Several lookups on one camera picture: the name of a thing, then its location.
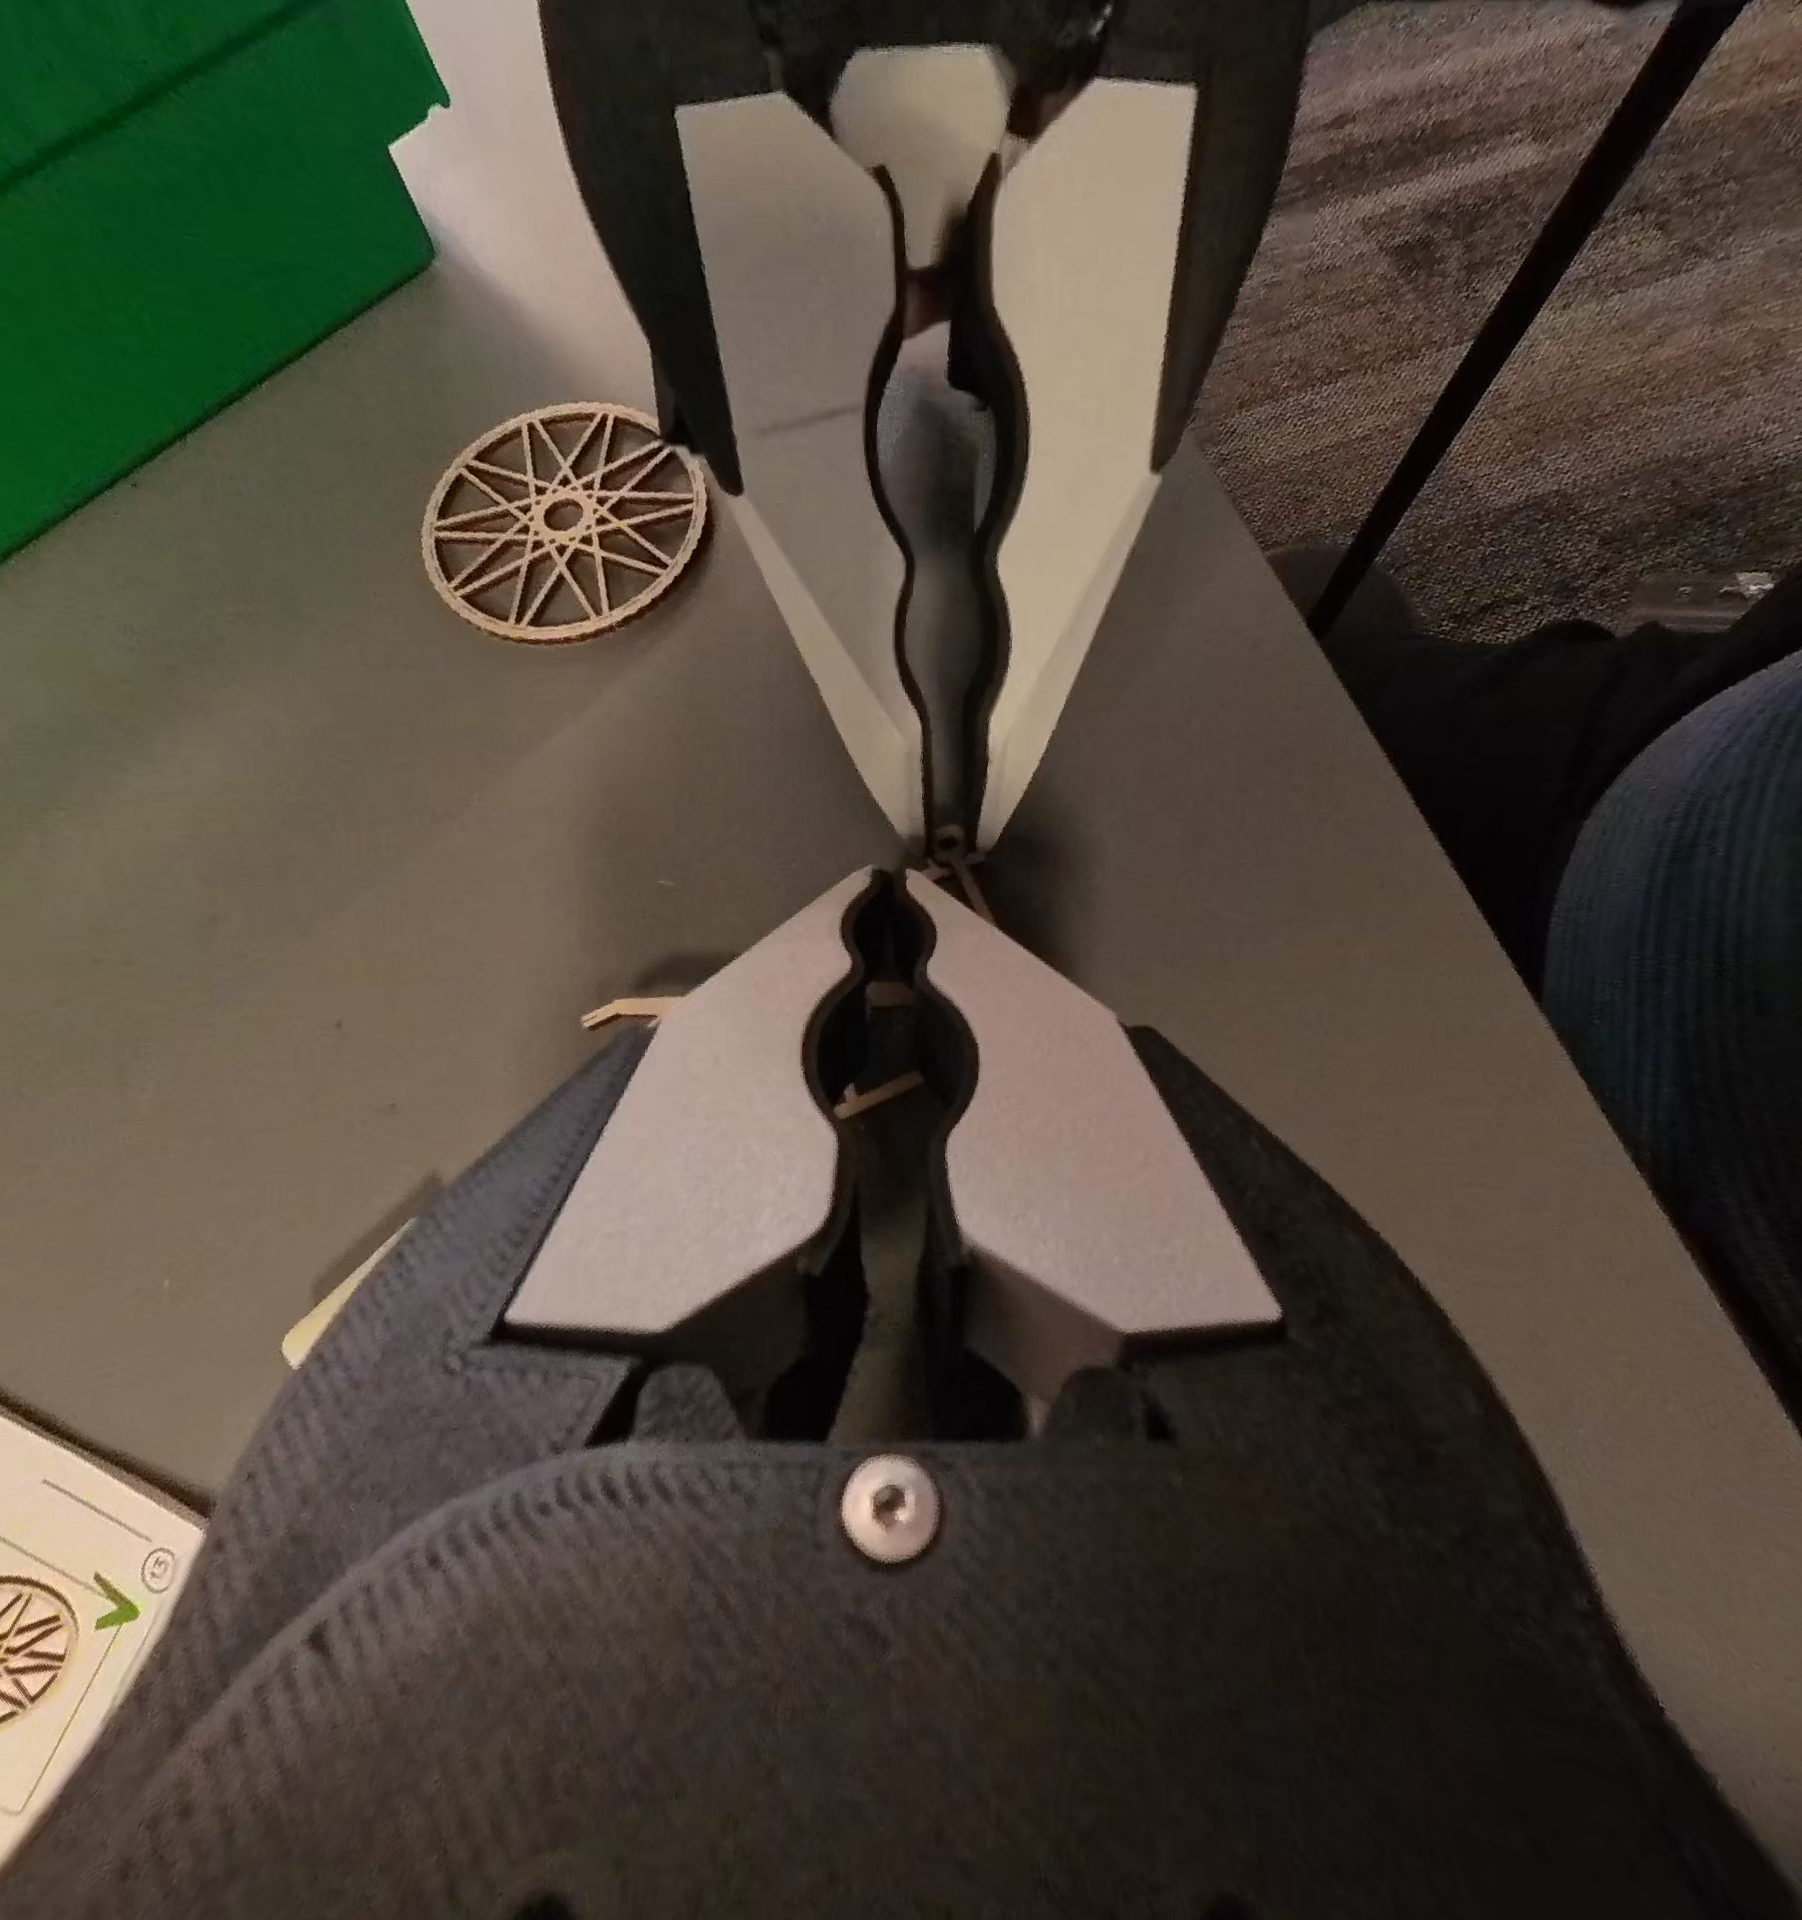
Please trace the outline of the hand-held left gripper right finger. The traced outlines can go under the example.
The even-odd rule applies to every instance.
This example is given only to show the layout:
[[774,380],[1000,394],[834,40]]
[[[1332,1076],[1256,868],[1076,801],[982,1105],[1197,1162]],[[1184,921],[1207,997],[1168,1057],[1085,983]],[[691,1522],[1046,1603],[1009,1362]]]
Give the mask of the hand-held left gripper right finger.
[[1270,1283],[1102,1000],[921,875],[919,982],[975,1061],[941,1152],[974,1274],[966,1344],[1072,1375],[1162,1342],[1279,1323]]

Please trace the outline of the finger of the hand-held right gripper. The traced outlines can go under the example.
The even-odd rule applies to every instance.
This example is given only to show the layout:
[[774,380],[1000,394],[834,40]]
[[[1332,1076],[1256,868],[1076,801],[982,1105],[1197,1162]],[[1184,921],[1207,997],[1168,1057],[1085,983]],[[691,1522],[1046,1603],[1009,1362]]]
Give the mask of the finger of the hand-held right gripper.
[[740,459],[734,518],[865,789],[927,823],[912,586],[874,428],[899,319],[891,196],[785,95],[676,109]]
[[1155,413],[1195,150],[1190,82],[1091,80],[991,201],[984,320],[1005,397],[984,534],[1001,671],[975,840],[1000,840],[1153,506]]

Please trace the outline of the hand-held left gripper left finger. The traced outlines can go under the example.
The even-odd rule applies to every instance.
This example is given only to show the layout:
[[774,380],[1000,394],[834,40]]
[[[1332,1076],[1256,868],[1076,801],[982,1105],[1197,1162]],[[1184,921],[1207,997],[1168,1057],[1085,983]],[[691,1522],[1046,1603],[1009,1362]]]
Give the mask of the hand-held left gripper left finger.
[[553,1339],[805,1339],[840,1232],[809,1027],[857,977],[845,876],[661,1016],[505,1310]]

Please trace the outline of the wooden frame model part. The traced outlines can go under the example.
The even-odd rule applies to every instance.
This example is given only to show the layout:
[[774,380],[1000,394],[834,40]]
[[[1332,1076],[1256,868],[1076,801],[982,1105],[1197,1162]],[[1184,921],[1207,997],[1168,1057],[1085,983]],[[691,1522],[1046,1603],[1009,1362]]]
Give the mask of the wooden frame model part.
[[[929,836],[918,871],[941,892],[957,895],[982,924],[998,926],[993,904],[981,881],[984,852],[958,823],[936,825]],[[845,1082],[834,1117],[857,1119],[915,1091],[931,1091],[936,1065],[933,1016],[927,1014],[918,986],[919,944],[912,933],[887,921],[884,942],[862,986],[863,1067],[858,1078]]]

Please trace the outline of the wooden spoked wheel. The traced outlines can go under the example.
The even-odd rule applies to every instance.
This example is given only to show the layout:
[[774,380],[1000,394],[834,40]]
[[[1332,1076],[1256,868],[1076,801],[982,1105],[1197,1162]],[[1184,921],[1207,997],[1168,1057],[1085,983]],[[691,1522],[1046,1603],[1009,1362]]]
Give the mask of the wooden spoked wheel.
[[428,496],[432,593],[505,643],[587,643],[689,575],[711,524],[699,459],[618,400],[535,405],[458,450]]

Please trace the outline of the pale cylindrical stick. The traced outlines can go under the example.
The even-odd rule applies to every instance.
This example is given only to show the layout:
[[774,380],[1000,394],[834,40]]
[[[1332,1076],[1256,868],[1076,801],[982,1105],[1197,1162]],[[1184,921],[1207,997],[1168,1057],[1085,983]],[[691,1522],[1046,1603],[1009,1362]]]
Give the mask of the pale cylindrical stick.
[[313,1345],[336,1321],[342,1306],[356,1297],[361,1286],[375,1274],[386,1254],[406,1234],[406,1227],[394,1229],[367,1259],[363,1259],[345,1279],[332,1286],[282,1337],[282,1360],[293,1371],[307,1366]]

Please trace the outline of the thin black rod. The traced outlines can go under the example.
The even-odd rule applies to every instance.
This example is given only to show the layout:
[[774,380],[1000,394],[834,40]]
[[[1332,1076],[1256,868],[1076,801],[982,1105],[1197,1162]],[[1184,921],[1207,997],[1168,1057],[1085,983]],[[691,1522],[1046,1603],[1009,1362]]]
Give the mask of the thin black rod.
[[1634,176],[1659,131],[1682,105],[1704,63],[1744,12],[1744,3],[1681,3],[1669,13],[1667,29],[1611,109],[1577,174],[1538,227],[1456,368],[1448,376],[1442,394],[1420,421],[1411,445],[1314,598],[1307,614],[1314,637],[1331,637],[1354,593],[1369,581],[1414,502],[1454,450],[1494,380]]

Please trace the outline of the green box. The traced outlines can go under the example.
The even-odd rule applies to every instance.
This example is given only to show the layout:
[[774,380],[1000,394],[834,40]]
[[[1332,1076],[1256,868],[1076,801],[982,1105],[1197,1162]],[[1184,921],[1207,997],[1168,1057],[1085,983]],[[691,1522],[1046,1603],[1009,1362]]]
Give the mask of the green box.
[[402,3],[0,3],[0,564],[432,263]]

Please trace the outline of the dark cloth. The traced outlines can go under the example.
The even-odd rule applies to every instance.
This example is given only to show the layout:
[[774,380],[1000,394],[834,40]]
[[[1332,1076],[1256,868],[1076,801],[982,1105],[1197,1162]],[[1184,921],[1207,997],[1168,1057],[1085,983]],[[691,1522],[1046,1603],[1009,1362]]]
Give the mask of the dark cloth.
[[1428,631],[1369,568],[1320,648],[1540,993],[1555,899],[1592,806],[1663,732],[1802,650],[1802,560],[1714,633],[1568,616],[1510,643]]

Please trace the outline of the printed instruction sheet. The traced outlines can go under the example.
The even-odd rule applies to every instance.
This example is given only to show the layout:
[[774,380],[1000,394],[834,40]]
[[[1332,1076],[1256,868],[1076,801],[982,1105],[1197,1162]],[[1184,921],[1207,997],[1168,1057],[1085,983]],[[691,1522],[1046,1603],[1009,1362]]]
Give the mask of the printed instruction sheet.
[[0,1863],[96,1748],[206,1522],[0,1407]]

